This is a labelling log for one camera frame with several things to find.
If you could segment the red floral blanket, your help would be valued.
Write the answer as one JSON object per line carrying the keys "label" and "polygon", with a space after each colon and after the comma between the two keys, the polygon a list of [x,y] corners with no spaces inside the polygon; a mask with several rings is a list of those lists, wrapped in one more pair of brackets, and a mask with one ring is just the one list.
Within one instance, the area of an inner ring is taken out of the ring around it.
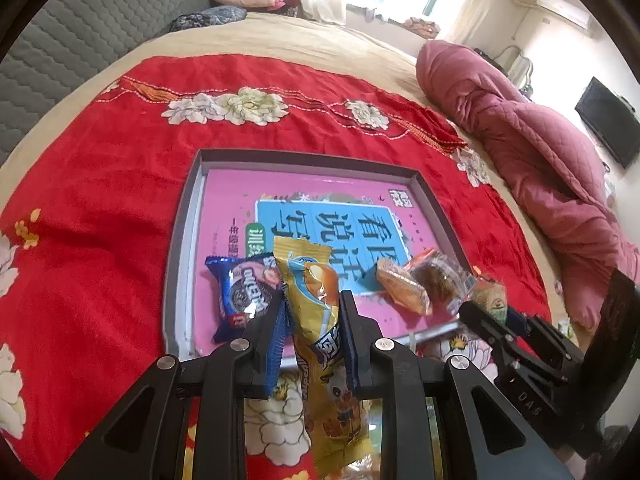
{"label": "red floral blanket", "polygon": [[548,316],[523,231],[447,148],[445,118],[360,77],[258,56],[150,58],[44,151],[1,214],[1,366],[21,374],[1,427],[26,468],[55,476],[162,353],[172,227],[202,148],[320,153],[420,171],[512,307]]}

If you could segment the dark blue patterned pillow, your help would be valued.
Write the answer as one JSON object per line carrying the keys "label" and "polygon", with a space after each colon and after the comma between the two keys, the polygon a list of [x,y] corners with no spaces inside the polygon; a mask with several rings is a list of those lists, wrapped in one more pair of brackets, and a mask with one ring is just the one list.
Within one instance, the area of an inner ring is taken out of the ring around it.
{"label": "dark blue patterned pillow", "polygon": [[243,21],[247,17],[247,10],[237,6],[212,6],[200,12],[183,14],[175,18],[170,26],[171,32],[180,32],[192,28],[219,26]]}

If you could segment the yellow wafer bar pack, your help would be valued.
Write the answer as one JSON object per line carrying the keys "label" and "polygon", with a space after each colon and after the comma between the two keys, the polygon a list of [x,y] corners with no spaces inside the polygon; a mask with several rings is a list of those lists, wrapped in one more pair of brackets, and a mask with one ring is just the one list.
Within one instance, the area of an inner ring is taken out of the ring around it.
{"label": "yellow wafer bar pack", "polygon": [[302,386],[304,422],[320,478],[373,451],[368,410],[349,389],[340,334],[338,276],[331,248],[304,238],[273,241]]}

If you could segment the pink quilted comforter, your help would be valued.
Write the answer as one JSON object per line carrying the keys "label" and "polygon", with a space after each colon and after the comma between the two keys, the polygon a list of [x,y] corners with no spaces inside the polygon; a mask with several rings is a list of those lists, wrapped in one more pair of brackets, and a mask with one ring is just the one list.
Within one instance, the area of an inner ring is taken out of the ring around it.
{"label": "pink quilted comforter", "polygon": [[592,142],[461,44],[427,41],[416,79],[431,103],[483,145],[554,252],[568,315],[595,332],[613,272],[638,280],[639,249],[608,206]]}

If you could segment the black television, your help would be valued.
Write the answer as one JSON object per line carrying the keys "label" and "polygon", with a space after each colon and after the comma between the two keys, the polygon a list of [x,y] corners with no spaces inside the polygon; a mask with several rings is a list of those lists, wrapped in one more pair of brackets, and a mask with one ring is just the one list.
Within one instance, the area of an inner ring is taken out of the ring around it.
{"label": "black television", "polygon": [[639,119],[627,102],[592,77],[575,110],[614,160],[627,169],[639,155],[640,140]]}

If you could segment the pink blue workbook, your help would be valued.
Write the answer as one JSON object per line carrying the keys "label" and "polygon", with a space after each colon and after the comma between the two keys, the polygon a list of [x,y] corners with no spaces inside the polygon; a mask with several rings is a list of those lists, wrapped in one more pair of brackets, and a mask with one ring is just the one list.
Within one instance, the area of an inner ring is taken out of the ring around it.
{"label": "pink blue workbook", "polygon": [[437,219],[412,181],[349,179],[321,174],[241,169],[207,171],[195,253],[193,343],[199,354],[216,346],[218,284],[209,256],[271,252],[275,237],[304,238],[332,250],[330,266],[358,310],[375,318],[387,337],[447,324],[444,308],[417,315],[393,304],[375,277],[381,258],[405,263],[436,248]]}

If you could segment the orange cat biscuit pack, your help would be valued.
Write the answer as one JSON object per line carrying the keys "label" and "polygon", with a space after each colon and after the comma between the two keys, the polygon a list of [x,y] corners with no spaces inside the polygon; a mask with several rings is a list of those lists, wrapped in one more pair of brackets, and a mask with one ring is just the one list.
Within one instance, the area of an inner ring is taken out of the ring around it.
{"label": "orange cat biscuit pack", "polygon": [[418,315],[432,314],[431,299],[426,289],[395,261],[379,258],[376,263],[376,279],[395,304]]}

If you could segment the blue oreo cookie pack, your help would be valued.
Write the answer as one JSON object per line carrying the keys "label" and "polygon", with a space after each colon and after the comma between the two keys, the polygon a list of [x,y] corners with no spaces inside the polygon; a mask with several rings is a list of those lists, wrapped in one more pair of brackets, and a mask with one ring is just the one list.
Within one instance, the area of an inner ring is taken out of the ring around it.
{"label": "blue oreo cookie pack", "polygon": [[219,322],[213,341],[222,344],[241,336],[250,320],[267,312],[282,278],[271,252],[245,258],[209,256],[205,265],[218,284]]}

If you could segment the orange-edged brown snack pack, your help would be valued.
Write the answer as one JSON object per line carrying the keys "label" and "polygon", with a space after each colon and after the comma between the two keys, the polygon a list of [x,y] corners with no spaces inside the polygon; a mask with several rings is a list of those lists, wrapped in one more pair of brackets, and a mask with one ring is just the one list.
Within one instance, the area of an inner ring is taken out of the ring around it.
{"label": "orange-edged brown snack pack", "polygon": [[458,314],[477,283],[474,274],[463,269],[457,259],[436,248],[413,257],[404,269],[425,289],[434,307],[451,315]]}

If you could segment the white air conditioner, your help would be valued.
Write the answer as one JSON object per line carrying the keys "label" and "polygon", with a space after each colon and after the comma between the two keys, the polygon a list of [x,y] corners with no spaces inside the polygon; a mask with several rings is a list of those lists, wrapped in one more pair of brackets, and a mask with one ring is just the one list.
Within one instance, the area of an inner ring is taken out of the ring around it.
{"label": "white air conditioner", "polygon": [[566,0],[536,0],[536,5],[583,29],[590,29],[591,15]]}

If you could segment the small round green-label pastry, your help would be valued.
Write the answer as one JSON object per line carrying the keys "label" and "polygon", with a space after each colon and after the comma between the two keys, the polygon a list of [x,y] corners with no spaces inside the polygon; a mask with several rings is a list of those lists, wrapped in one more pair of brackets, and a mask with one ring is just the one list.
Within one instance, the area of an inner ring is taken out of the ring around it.
{"label": "small round green-label pastry", "polygon": [[501,324],[506,322],[508,302],[506,286],[501,283],[479,278],[471,292],[471,300],[486,310]]}

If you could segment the grey quilted headboard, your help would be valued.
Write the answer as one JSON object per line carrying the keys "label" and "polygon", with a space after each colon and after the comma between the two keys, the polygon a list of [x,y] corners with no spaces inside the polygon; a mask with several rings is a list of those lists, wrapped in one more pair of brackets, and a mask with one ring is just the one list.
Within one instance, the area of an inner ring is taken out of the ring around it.
{"label": "grey quilted headboard", "polygon": [[208,0],[49,0],[1,61],[1,156],[47,112]]}

